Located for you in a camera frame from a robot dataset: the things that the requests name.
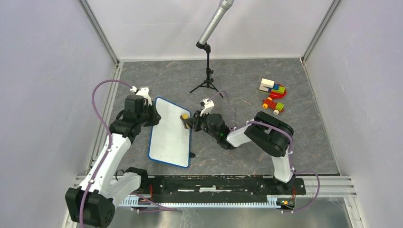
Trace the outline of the yellow bone-shaped eraser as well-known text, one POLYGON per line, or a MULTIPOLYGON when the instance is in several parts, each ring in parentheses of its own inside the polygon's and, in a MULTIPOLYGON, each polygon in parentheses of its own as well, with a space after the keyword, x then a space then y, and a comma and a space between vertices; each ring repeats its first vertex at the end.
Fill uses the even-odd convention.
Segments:
POLYGON ((182 115, 180 116, 180 120, 181 120, 181 122, 182 122, 182 124, 183 124, 183 126, 184 126, 185 129, 189 129, 189 128, 190 128, 189 125, 188 125, 187 122, 186 122, 186 120, 187 120, 188 118, 189 118, 188 114, 182 114, 182 115))

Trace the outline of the blue framed whiteboard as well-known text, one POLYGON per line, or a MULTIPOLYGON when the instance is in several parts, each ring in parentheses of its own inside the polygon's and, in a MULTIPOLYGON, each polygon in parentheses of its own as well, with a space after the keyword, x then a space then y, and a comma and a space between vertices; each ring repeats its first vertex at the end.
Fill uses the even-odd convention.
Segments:
POLYGON ((181 168, 190 166, 191 138, 189 129, 184 128, 180 117, 191 112, 167 99, 157 97, 155 107, 161 116, 159 123, 152 127, 148 158, 155 162, 181 168))

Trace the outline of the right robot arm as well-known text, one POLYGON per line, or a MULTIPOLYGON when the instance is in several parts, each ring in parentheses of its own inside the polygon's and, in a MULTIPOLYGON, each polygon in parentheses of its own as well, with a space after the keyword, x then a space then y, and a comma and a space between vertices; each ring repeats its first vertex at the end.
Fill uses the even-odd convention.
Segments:
POLYGON ((183 114, 180 119, 184 128, 193 132, 204 131, 225 150, 255 143, 272 157, 276 191, 286 194, 293 189, 295 174, 290 167, 288 154, 292 147, 294 130, 287 123, 262 111, 244 126, 232 130, 221 114, 201 114, 197 111, 192 117, 183 114))

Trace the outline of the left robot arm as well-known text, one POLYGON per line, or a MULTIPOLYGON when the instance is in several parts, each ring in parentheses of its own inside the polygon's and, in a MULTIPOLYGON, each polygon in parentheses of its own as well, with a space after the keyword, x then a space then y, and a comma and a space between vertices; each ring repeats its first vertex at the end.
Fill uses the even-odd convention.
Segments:
POLYGON ((97 228, 110 225, 117 206, 132 192, 149 189, 147 170, 129 167, 121 180, 111 180, 124 154, 133 144, 142 127, 155 126, 161 116, 148 95, 129 95, 124 109, 107 127, 106 143, 89 174, 77 188, 65 194, 72 221, 97 228))

